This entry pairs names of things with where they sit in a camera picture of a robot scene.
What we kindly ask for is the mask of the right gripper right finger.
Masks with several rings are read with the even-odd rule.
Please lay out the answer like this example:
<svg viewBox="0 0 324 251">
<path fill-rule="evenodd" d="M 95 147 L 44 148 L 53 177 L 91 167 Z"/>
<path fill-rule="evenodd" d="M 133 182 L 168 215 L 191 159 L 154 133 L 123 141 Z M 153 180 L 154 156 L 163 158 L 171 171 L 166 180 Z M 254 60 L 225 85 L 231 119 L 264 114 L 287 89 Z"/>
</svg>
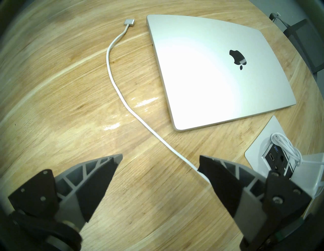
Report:
<svg viewBox="0 0 324 251">
<path fill-rule="evenodd" d="M 278 171 L 264 177 L 247 166 L 200 156 L 203 174 L 243 234 L 241 251 L 270 251 L 286 245 L 305 226 L 311 197 Z"/>
</svg>

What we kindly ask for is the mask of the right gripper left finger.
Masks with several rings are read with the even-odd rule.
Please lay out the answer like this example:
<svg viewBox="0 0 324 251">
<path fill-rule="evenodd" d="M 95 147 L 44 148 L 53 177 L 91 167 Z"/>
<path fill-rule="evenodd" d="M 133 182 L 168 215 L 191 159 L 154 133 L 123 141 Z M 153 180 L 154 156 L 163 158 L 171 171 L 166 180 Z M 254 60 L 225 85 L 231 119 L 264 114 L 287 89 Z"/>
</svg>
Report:
<svg viewBox="0 0 324 251">
<path fill-rule="evenodd" d="M 39 219 L 68 221 L 80 231 L 103 199 L 122 154 L 74 165 L 54 177 L 44 169 L 12 192 L 15 211 Z"/>
</svg>

